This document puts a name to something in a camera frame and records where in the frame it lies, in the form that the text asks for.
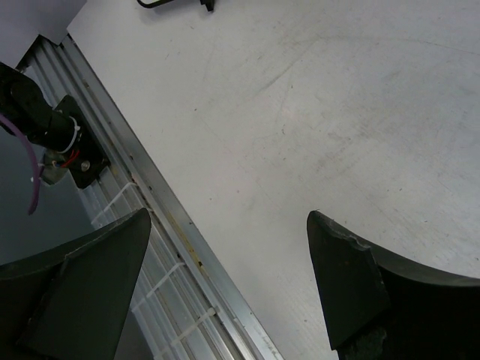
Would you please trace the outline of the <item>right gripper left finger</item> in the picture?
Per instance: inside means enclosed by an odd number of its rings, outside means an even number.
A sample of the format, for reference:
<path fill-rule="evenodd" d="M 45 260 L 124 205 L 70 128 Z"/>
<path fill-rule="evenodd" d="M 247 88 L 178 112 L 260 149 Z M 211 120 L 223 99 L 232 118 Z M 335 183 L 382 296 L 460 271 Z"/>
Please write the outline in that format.
<path fill-rule="evenodd" d="M 148 247 L 146 208 L 1 266 L 2 359 L 113 359 Z"/>

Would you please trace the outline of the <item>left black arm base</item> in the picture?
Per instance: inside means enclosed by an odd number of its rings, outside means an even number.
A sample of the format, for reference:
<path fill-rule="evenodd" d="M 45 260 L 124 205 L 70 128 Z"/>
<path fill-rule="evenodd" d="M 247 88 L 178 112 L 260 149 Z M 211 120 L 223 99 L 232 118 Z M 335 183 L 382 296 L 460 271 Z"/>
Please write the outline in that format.
<path fill-rule="evenodd" d="M 77 120 L 79 134 L 73 148 L 65 154 L 49 149 L 43 153 L 40 180 L 47 185 L 54 185 L 70 173 L 76 187 L 86 189 L 100 178 L 101 173 L 110 165 L 110 160 L 71 95 L 65 95 L 55 110 Z"/>

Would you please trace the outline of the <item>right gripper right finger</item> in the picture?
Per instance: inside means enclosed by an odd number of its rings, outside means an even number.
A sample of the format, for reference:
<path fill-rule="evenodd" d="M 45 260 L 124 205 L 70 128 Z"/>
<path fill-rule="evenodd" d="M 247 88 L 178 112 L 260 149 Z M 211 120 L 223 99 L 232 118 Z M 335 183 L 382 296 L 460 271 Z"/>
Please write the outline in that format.
<path fill-rule="evenodd" d="M 479 280 L 407 259 L 318 211 L 310 258 L 340 359 L 477 359 Z"/>

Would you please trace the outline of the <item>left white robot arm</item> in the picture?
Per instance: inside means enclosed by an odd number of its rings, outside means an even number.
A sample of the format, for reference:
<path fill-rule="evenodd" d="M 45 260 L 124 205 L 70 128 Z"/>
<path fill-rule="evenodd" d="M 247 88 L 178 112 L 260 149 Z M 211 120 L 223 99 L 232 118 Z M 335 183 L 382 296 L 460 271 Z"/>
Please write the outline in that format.
<path fill-rule="evenodd" d="M 18 70 L 1 64 L 1 114 L 36 145 L 68 152 L 80 132 L 77 121 L 53 109 L 40 87 Z"/>

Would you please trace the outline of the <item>white dry-erase whiteboard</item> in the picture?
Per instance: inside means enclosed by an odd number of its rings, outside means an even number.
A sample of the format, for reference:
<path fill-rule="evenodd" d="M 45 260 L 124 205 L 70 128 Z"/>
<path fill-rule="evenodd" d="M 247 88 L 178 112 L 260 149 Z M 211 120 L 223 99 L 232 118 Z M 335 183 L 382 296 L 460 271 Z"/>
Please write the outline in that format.
<path fill-rule="evenodd" d="M 137 0 L 136 2 L 143 8 L 152 9 L 172 2 L 173 0 Z"/>

